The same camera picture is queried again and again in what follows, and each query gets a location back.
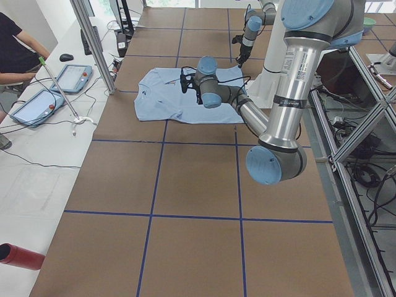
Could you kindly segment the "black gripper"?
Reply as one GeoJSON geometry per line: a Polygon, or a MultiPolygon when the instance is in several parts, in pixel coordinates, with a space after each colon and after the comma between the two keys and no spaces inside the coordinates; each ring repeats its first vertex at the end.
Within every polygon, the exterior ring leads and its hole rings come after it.
{"type": "Polygon", "coordinates": [[[239,68],[242,68],[245,61],[249,59],[252,49],[253,46],[241,44],[239,56],[236,58],[239,68]]]}
{"type": "Polygon", "coordinates": [[[201,92],[200,92],[199,88],[196,89],[196,98],[197,98],[197,104],[202,105],[203,101],[202,101],[201,92]]]}

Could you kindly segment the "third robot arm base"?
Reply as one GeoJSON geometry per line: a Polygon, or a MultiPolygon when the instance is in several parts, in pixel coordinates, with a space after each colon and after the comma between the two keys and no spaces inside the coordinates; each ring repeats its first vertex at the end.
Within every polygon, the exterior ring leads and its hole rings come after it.
{"type": "Polygon", "coordinates": [[[395,43],[386,54],[367,54],[370,61],[368,70],[374,79],[387,90],[392,90],[393,85],[384,78],[385,75],[395,75],[395,43]]]}

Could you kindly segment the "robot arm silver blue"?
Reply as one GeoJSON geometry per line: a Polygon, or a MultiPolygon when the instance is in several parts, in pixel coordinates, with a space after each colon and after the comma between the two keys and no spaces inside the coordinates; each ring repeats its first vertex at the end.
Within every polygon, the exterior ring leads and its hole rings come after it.
{"type": "Polygon", "coordinates": [[[244,33],[236,37],[241,45],[238,64],[248,59],[262,26],[285,31],[280,78],[270,114],[264,114],[242,87],[219,81],[217,62],[210,56],[200,59],[189,80],[181,80],[182,90],[194,89],[204,107],[231,105],[257,136],[258,145],[246,155],[247,170],[256,182],[277,184],[304,171],[307,157],[296,134],[320,55],[361,41],[364,7],[364,1],[285,1],[279,8],[268,2],[260,12],[246,12],[244,33]]]}
{"type": "Polygon", "coordinates": [[[244,13],[243,34],[235,35],[232,44],[240,44],[239,55],[236,57],[238,67],[249,59],[257,36],[263,31],[266,25],[273,25],[277,14],[275,4],[272,2],[259,1],[261,10],[251,8],[249,4],[244,13]]]}

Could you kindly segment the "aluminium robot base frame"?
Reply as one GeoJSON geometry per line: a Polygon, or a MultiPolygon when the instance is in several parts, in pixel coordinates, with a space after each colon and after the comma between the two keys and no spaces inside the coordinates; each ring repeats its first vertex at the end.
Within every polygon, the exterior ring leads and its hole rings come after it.
{"type": "Polygon", "coordinates": [[[389,48],[325,54],[304,116],[356,296],[395,295],[395,90],[374,78],[389,48]]]}

